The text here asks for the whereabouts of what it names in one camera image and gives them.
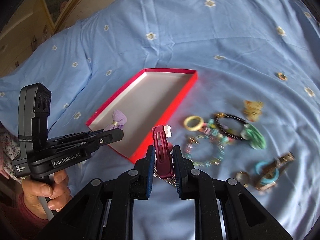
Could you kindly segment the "person's left hand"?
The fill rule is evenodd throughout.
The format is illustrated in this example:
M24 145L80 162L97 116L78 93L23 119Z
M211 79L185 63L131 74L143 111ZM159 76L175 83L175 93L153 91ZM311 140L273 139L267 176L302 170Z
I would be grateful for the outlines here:
M48 209L59 212L72 199L68 187L69 177L65 170L54 173L54 181L49 185L44 182L25 178L22 181L24 204L36 217L47 219L39 197L49 198Z

